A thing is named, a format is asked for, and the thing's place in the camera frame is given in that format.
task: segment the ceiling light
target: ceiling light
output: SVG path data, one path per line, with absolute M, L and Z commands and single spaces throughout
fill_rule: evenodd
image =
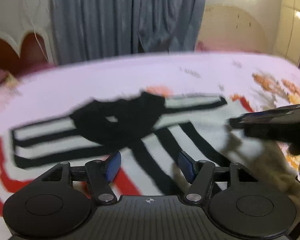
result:
M 296 16 L 300 19 L 300 12 L 299 11 L 296 12 Z

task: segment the ribbed black surface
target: ribbed black surface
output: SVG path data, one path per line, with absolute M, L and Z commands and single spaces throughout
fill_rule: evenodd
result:
M 216 228 L 200 207 L 176 196 L 124 196 L 97 209 L 91 220 L 60 240 L 232 240 Z M 277 239 L 288 240 L 281 236 Z

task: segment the gray curtain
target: gray curtain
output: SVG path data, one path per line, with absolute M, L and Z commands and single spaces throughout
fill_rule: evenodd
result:
M 193 50 L 205 0 L 52 0 L 59 64 Z

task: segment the metal screw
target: metal screw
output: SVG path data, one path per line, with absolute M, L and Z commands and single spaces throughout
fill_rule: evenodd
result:
M 188 194 L 186 196 L 186 199 L 192 202 L 198 202 L 201 198 L 202 197 L 199 194 L 195 194 L 195 193 Z
M 114 196 L 111 194 L 105 193 L 105 194 L 99 195 L 98 199 L 100 199 L 103 202 L 109 202 L 114 199 Z

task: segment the cable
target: cable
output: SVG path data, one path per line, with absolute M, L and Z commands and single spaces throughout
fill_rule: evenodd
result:
M 37 33 L 35 32 L 34 23 L 33 23 L 33 20 L 32 20 L 31 15 L 30 15 L 30 9 L 29 9 L 27 0 L 24 0 L 24 1 L 25 1 L 26 6 L 27 6 L 28 16 L 29 16 L 29 19 L 30 19 L 30 22 L 31 22 L 31 25 L 32 25 L 32 29 L 33 29 L 33 33 L 34 33 L 35 39 L 36 39 L 36 41 L 37 41 L 37 43 L 38 43 L 38 45 L 39 45 L 39 47 L 40 47 L 40 49 L 41 49 L 41 52 L 42 52 L 44 58 L 45 58 L 45 59 L 47 60 L 47 62 L 49 63 L 48 57 L 47 57 L 46 54 L 44 53 L 43 48 L 42 48 L 42 46 L 41 46 L 41 44 L 40 44 L 40 42 L 39 42 L 39 40 L 38 40 L 38 38 L 37 38 Z

